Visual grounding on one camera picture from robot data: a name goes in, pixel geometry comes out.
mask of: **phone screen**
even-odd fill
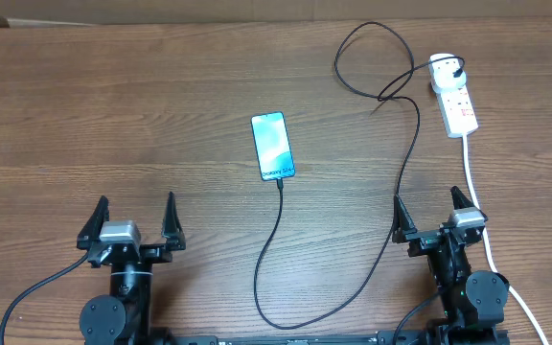
[[[264,181],[295,175],[293,155],[288,144],[285,115],[275,112],[253,116],[250,120]]]

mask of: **power strip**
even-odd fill
[[[434,54],[429,58],[433,61],[439,58],[454,57],[453,54]],[[466,87],[466,72],[455,77],[453,74],[461,66],[457,58],[437,61],[429,64],[431,87],[436,92],[440,112],[445,121],[449,138],[461,138],[478,128],[472,100]]]

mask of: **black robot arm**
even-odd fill
[[[172,193],[163,219],[165,243],[141,244],[133,221],[109,221],[107,198],[102,196],[93,216],[78,236],[78,249],[88,250],[93,267],[111,266],[110,293],[90,300],[80,313],[86,345],[508,345],[504,320],[508,281],[489,271],[472,273],[465,248],[482,241],[487,216],[457,187],[451,190],[454,210],[448,221],[431,231],[419,231],[396,195],[399,225],[393,242],[408,243],[408,256],[425,255],[445,311],[429,320],[424,330],[370,335],[251,337],[219,339],[212,335],[173,336],[167,328],[150,326],[152,265],[172,261],[172,251],[186,248]]]

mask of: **wooden table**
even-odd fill
[[[417,63],[465,57],[480,129],[471,163],[490,217],[498,267],[552,340],[552,18],[386,21]],[[112,26],[0,30],[0,320],[23,289],[81,256],[75,239],[100,195],[112,219],[135,219],[158,242],[168,191],[177,196],[187,250],[155,267],[153,321],[176,334],[367,334],[393,329],[434,290],[424,258],[389,244],[348,308],[280,332],[257,314],[252,271],[276,217],[275,183],[260,180],[249,119],[282,110],[297,175],[285,183],[279,233],[260,295],[283,324],[348,298],[375,260],[415,114],[348,92],[332,63],[357,22]],[[397,39],[360,32],[341,70],[378,92],[408,67]],[[447,138],[427,70],[402,94],[422,130],[402,197],[417,225],[451,211],[464,188],[461,143]],[[482,245],[468,251],[488,269]],[[81,269],[14,311],[9,344],[82,344],[84,303],[107,293],[108,269]],[[409,327],[438,317],[438,303]],[[511,297],[514,344],[537,336]]]

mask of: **black wire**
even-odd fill
[[[30,293],[34,292],[35,290],[45,286],[46,284],[54,281],[55,279],[57,278],[60,278],[61,276],[71,272],[72,270],[74,270],[75,268],[77,268],[78,266],[82,265],[82,263],[84,263],[86,261],[86,259],[88,258],[88,252],[86,252],[86,254],[84,254],[78,261],[76,261],[74,264],[70,265],[69,267],[61,270],[59,273],[55,273],[53,274],[52,276],[44,279],[43,281],[33,285],[32,287],[29,287],[27,288],[23,293],[21,293],[20,295],[18,295],[18,297],[16,297],[16,299],[14,299],[12,301],[12,303],[10,304],[10,306],[8,307],[8,309],[6,310],[6,313],[4,314],[4,318],[1,320],[1,325],[0,325],[0,345],[4,345],[4,333],[6,332],[6,325],[8,324],[8,320],[10,319],[10,315],[12,315],[12,311],[14,310],[14,308],[16,307],[16,305],[18,303],[20,303],[20,301],[23,300],[23,298],[27,297]]]
[[[353,86],[351,86],[351,84],[346,82],[344,80],[344,78],[342,78],[342,75],[340,75],[340,71],[337,68],[337,64],[340,60],[340,56],[342,55],[342,51],[344,50],[344,46],[346,45],[346,42],[348,42],[349,38],[351,38],[351,36],[353,36],[359,29],[363,28],[366,25],[378,25],[378,26],[382,27],[383,29],[388,30],[391,34],[395,35],[395,37],[397,37],[402,42],[403,47],[408,52],[408,57],[410,58],[410,69],[408,71],[406,71],[405,73],[401,74],[399,77],[393,79],[391,82],[389,82],[382,89],[382,91],[380,91],[380,93],[378,93],[378,95],[373,95],[373,94],[363,92],[363,91],[359,91],[359,90],[355,89]],[[457,71],[454,72],[454,74],[460,74],[463,71],[463,68],[464,68],[464,65],[466,64],[466,61],[462,57],[458,57],[458,56],[437,58],[433,61],[428,61],[426,63],[420,64],[420,65],[415,67],[414,66],[414,56],[412,55],[412,51],[410,50],[410,47],[408,46],[406,41],[403,40],[403,38],[398,33],[393,31],[393,29],[389,28],[388,26],[386,26],[382,23],[379,23],[379,22],[370,21],[370,22],[366,22],[366,23],[363,23],[363,24],[357,26],[356,28],[354,28],[351,31],[351,33],[349,35],[346,36],[346,38],[344,38],[344,41],[342,41],[342,44],[340,44],[340,47],[337,49],[337,53],[335,53],[335,59],[333,60],[333,69],[335,70],[335,74],[337,75],[337,78],[344,84],[344,86],[348,87],[348,89],[351,90],[353,93],[356,93],[359,96],[377,99],[379,102],[385,102],[385,101],[396,99],[394,96],[398,92],[400,92],[400,90],[402,90],[404,86],[406,86],[408,84],[408,82],[412,78],[412,74],[414,73],[414,71],[416,71],[418,69],[421,69],[423,67],[426,67],[426,66],[428,66],[432,63],[442,61],[442,60],[446,60],[446,59],[452,59],[452,58],[456,58],[456,59],[461,60],[461,66],[459,67],[459,69]],[[398,82],[400,79],[402,79],[405,76],[408,76],[408,78],[402,83],[402,85],[400,85],[395,91],[393,91],[389,95],[387,95],[385,97],[382,96],[382,94],[384,94],[386,92],[386,90],[388,90],[391,87],[391,85]]]
[[[257,278],[259,276],[259,267],[261,266],[261,262],[264,258],[265,252],[269,248],[269,244],[274,239],[274,235],[276,234],[276,229],[278,229],[278,223],[280,222],[280,217],[283,214],[283,189],[281,188],[281,186],[282,186],[282,182],[280,182],[280,185],[279,185],[279,188],[278,188],[278,191],[279,191],[279,194],[280,194],[280,207],[278,209],[278,217],[276,218],[276,224],[274,224],[274,230],[272,230],[272,233],[269,235],[269,238],[265,242],[264,249],[262,249],[261,254],[259,254],[259,259],[257,259],[257,265],[255,266],[255,279],[254,279],[254,282],[253,282],[253,293],[254,293],[254,296],[255,296],[255,307],[257,307],[257,311],[259,312],[259,315],[261,316],[261,318],[268,325],[270,325],[270,326],[272,326],[276,329],[279,329],[279,330],[295,330],[295,329],[298,329],[298,328],[301,328],[301,327],[304,327],[304,326],[308,326],[309,324],[315,323],[317,321],[323,320],[324,318],[329,317],[329,316],[337,313],[338,311],[343,310],[346,306],[348,306],[351,302],[353,302],[353,300],[355,300],[357,298],[357,296],[359,296],[359,294],[363,291],[363,288],[365,288],[365,286],[370,281],[370,278],[372,278],[372,273],[374,273],[374,270],[376,269],[376,266],[379,264],[380,258],[382,257],[382,253],[384,252],[384,248],[386,248],[387,244],[389,243],[389,239],[391,238],[391,234],[393,233],[394,229],[397,227],[397,222],[396,222],[396,217],[394,216],[393,224],[391,225],[391,230],[389,231],[389,234],[387,235],[387,238],[384,241],[384,244],[382,245],[382,249],[380,250],[378,258],[374,262],[374,265],[372,266],[372,269],[370,270],[370,273],[368,274],[368,276],[365,278],[365,281],[363,282],[363,284],[361,284],[361,287],[355,292],[355,294],[353,296],[351,296],[351,298],[346,300],[344,303],[342,303],[339,307],[335,308],[334,310],[332,310],[330,312],[327,312],[327,313],[325,313],[321,316],[318,316],[316,318],[313,318],[310,321],[302,322],[300,324],[292,325],[292,326],[281,326],[281,325],[278,325],[278,324],[270,321],[264,315],[264,312],[261,310],[261,306],[259,305],[259,297],[257,296]]]
[[[355,89],[353,86],[351,86],[351,84],[349,84],[348,82],[346,82],[342,78],[342,76],[340,75],[340,72],[337,68],[338,61],[340,59],[340,56],[341,56],[342,51],[344,49],[344,46],[346,45],[346,42],[349,40],[349,38],[351,38],[351,36],[357,30],[363,28],[366,25],[378,25],[378,26],[382,27],[383,29],[386,29],[387,31],[389,31],[391,34],[395,35],[395,37],[397,37],[402,42],[402,44],[403,44],[404,48],[406,49],[406,51],[408,52],[408,56],[410,58],[410,70],[408,70],[407,72],[401,74],[399,77],[395,78],[393,81],[389,82],[389,84],[387,84],[387,86],[384,87],[378,95],[372,95],[372,94],[369,94],[369,93],[366,93],[366,92],[359,91],[359,90]],[[333,61],[333,69],[335,70],[335,73],[336,73],[338,79],[346,87],[348,87],[349,90],[351,90],[352,92],[358,94],[359,96],[377,99],[379,102],[395,101],[395,100],[406,100],[406,101],[411,102],[412,105],[414,105],[414,108],[417,112],[417,127],[415,129],[414,137],[412,138],[412,142],[410,143],[410,147],[408,148],[408,152],[406,153],[406,156],[403,159],[402,167],[400,168],[400,173],[398,174],[398,180],[397,180],[396,188],[395,188],[395,195],[396,196],[398,196],[400,194],[400,187],[402,185],[403,171],[405,170],[406,164],[408,163],[408,159],[410,158],[410,154],[412,153],[412,150],[414,149],[414,145],[417,142],[417,137],[419,136],[419,129],[421,127],[421,111],[419,110],[419,107],[417,106],[416,102],[414,102],[414,100],[412,100],[409,97],[396,96],[396,94],[398,92],[400,92],[400,90],[402,90],[403,87],[406,86],[406,84],[410,81],[414,71],[416,71],[420,68],[426,67],[431,63],[434,63],[434,62],[437,62],[437,61],[442,61],[442,60],[445,60],[445,59],[450,59],[450,58],[457,58],[457,59],[460,59],[462,61],[462,64],[461,64],[460,68],[454,73],[455,77],[458,77],[458,74],[461,74],[461,72],[463,71],[463,67],[466,63],[466,61],[464,61],[462,57],[442,57],[442,58],[435,59],[433,61],[423,63],[423,64],[415,67],[414,66],[414,56],[412,55],[412,51],[410,50],[410,47],[408,46],[408,44],[403,40],[403,38],[398,33],[393,31],[391,28],[387,27],[386,25],[381,24],[379,22],[374,22],[374,21],[363,23],[363,24],[357,26],[356,28],[354,28],[351,31],[351,33],[348,34],[346,36],[346,38],[344,38],[344,41],[342,41],[342,44],[340,44],[340,47],[338,48],[337,53],[335,54],[335,59]],[[405,76],[408,76],[408,78],[402,83],[402,85],[400,85],[395,91],[390,93],[388,96],[385,96],[385,97],[382,96],[389,89],[389,87],[391,87],[394,83],[396,83],[400,79],[404,78]],[[276,329],[279,329],[279,330],[294,330],[294,329],[298,329],[298,328],[301,328],[301,327],[304,327],[304,326],[308,326],[309,324],[315,323],[317,321],[321,321],[321,320],[335,314],[336,312],[341,311],[342,309],[346,308],[346,306],[348,306],[351,302],[353,302],[361,294],[361,292],[363,291],[365,286],[368,284],[368,282],[372,278],[372,274],[374,274],[374,271],[375,271],[377,265],[380,262],[380,258],[382,257],[382,254],[384,253],[384,249],[386,248],[387,244],[389,243],[389,240],[391,239],[391,236],[397,230],[397,228],[399,226],[399,221],[398,221],[398,214],[397,214],[397,212],[394,208],[394,210],[393,210],[393,222],[391,223],[391,229],[389,230],[389,233],[387,234],[387,238],[385,239],[384,244],[382,245],[382,248],[380,249],[380,253],[379,253],[378,257],[374,261],[374,264],[372,265],[372,268],[370,269],[370,272],[368,273],[367,277],[365,278],[365,280],[363,281],[363,283],[361,284],[359,289],[355,292],[355,294],[353,294],[353,296],[351,296],[348,300],[346,300],[344,303],[342,303],[337,308],[335,308],[335,309],[333,309],[333,310],[331,310],[327,313],[324,313],[324,314],[322,314],[318,317],[315,317],[310,321],[306,321],[306,322],[296,324],[296,325],[292,325],[292,326],[281,326],[281,325],[278,325],[278,324],[270,321],[264,315],[264,313],[261,309],[261,306],[259,305],[259,298],[257,296],[257,279],[259,277],[259,267],[261,266],[261,262],[264,258],[265,252],[267,251],[267,249],[269,248],[269,245],[271,244],[272,240],[274,239],[274,235],[276,234],[276,230],[278,229],[278,224],[280,222],[280,218],[281,218],[281,215],[283,213],[283,181],[282,181],[282,179],[279,179],[277,181],[278,181],[278,190],[279,190],[279,194],[280,194],[280,207],[279,207],[279,210],[278,210],[278,217],[276,218],[276,223],[274,224],[274,229],[272,230],[271,234],[269,235],[269,238],[265,242],[264,248],[262,249],[261,254],[259,255],[259,259],[257,259],[257,264],[255,266],[255,277],[254,277],[254,281],[253,281],[253,293],[254,293],[254,297],[255,297],[255,307],[257,308],[257,311],[259,312],[259,315],[261,316],[261,318],[268,325],[270,325],[270,326],[272,326]]]
[[[408,322],[408,320],[417,312],[419,312],[421,309],[427,307],[433,300],[435,300],[438,296],[440,296],[443,293],[442,290],[438,290],[438,292],[432,294],[429,296],[426,300],[421,302],[420,305],[415,307],[413,310],[411,310],[406,316],[403,317],[402,321],[400,321],[400,324],[393,332],[393,345],[397,345],[398,342],[398,336],[400,335],[400,332],[402,331],[403,325]]]

